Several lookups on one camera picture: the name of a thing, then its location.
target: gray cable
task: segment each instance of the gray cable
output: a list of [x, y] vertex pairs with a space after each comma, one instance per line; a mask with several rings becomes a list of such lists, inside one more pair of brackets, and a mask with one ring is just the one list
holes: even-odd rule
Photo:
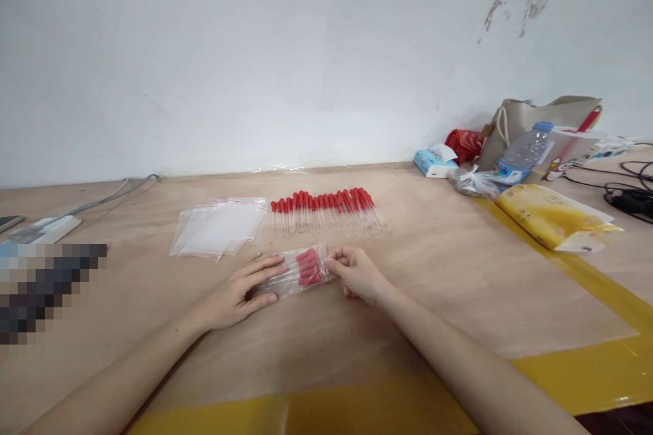
[[27, 226], [26, 228], [20, 228], [15, 230], [14, 232], [10, 233], [9, 235], [9, 241], [8, 243], [31, 243], [38, 237], [42, 236], [45, 234], [44, 232], [41, 231], [42, 228], [45, 226], [48, 226], [49, 224], [52, 224], [55, 221], [59, 221], [60, 219], [65, 218], [68, 215], [75, 215], [79, 214], [80, 212], [86, 211], [88, 209], [92, 209], [93, 207], [98, 207], [102, 204], [106, 204], [107, 202], [111, 202], [116, 200], [117, 198], [126, 196], [127, 194], [133, 192], [134, 190], [142, 187], [149, 179], [155, 178], [157, 180], [161, 179], [160, 175], [157, 175], [156, 173], [151, 173], [147, 177], [141, 180], [141, 182], [135, 186], [134, 188], [131, 188], [129, 190], [125, 190], [124, 192], [121, 192], [122, 189], [125, 188], [125, 186], [131, 181], [131, 179], [126, 178], [124, 180], [124, 183], [119, 187], [117, 191], [115, 191], [113, 194], [100, 199], [99, 201], [91, 202], [88, 204], [81, 205], [79, 207], [76, 207], [75, 209], [72, 209], [71, 211], [65, 212], [64, 214], [60, 214], [57, 217], [53, 217], [51, 220], [48, 220], [47, 222], [40, 224], [39, 226], [32, 225], [32, 226]]
[[127, 190], [127, 191], [125, 191], [125, 192], [123, 192], [123, 193], [121, 194], [120, 191], [121, 191], [122, 189], [124, 189], [124, 187], [125, 187], [125, 186], [130, 182], [130, 181], [131, 181], [131, 179], [126, 178], [126, 179], [124, 180], [124, 183], [120, 186], [120, 188], [119, 188], [117, 191], [115, 191], [113, 194], [111, 194], [110, 196], [105, 197], [105, 198], [103, 198], [103, 199], [100, 199], [99, 201], [91, 202], [91, 203], [84, 204], [84, 205], [81, 205], [81, 206], [79, 206], [79, 207], [76, 207], [76, 208], [73, 209], [72, 211], [68, 211], [68, 212], [66, 212], [66, 213], [64, 213], [64, 214], [60, 214], [60, 215], [58, 215], [57, 217], [53, 217], [50, 221], [48, 221], [48, 222], [46, 222], [46, 223], [44, 223], [44, 224], [41, 224], [40, 226], [35, 226], [35, 228], [36, 228], [36, 229], [43, 228], [44, 226], [47, 226], [48, 224], [52, 224], [52, 223], [55, 222], [55, 221], [59, 221], [60, 219], [65, 218], [67, 215], [75, 215], [75, 214], [79, 214], [80, 212], [82, 212], [82, 211], [86, 211], [87, 209], [92, 209], [93, 207], [98, 207], [99, 205], [106, 204], [107, 202], [114, 201], [114, 200], [116, 200], [117, 198], [120, 198], [120, 197], [122, 197], [122, 196], [126, 196], [126, 195], [129, 194], [130, 192], [133, 192], [134, 190], [140, 188], [144, 183], [146, 183], [146, 182], [147, 182], [149, 179], [151, 179], [151, 178], [155, 178], [155, 179], [159, 180], [159, 179], [161, 178], [161, 176], [160, 176], [160, 175], [157, 175], [156, 173], [151, 173], [151, 174], [149, 174], [147, 177], [145, 177], [143, 180], [141, 180], [141, 183], [140, 183], [140, 184], [138, 184], [138, 185], [135, 186], [134, 188], [131, 188], [131, 189], [129, 189], [129, 190]]

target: stack of plastic bags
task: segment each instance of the stack of plastic bags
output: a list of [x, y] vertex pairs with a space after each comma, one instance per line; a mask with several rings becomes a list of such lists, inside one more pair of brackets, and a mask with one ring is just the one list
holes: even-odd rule
[[267, 213], [264, 198], [215, 199], [179, 214], [170, 255], [220, 258], [235, 255], [246, 243], [258, 243]]

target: bottle cap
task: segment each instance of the bottle cap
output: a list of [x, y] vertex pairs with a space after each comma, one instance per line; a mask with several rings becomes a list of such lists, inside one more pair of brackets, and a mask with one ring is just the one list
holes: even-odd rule
[[538, 131], [550, 131], [552, 130], [556, 125], [553, 122], [546, 122], [546, 121], [539, 121], [535, 123], [535, 126], [533, 126], [533, 129], [537, 129]]

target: smartphone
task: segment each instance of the smartphone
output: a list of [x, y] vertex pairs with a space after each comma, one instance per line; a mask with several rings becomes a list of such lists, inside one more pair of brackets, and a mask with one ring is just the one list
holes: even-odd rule
[[25, 216], [4, 216], [0, 217], [0, 232], [8, 230], [19, 222], [25, 221]]

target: water bottle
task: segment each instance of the water bottle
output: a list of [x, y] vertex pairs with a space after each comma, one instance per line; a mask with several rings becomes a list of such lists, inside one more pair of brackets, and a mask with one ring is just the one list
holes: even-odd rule
[[499, 157], [492, 171], [494, 180], [505, 188], [519, 184], [530, 173], [548, 149], [552, 122], [539, 121], [533, 129], [520, 136]]

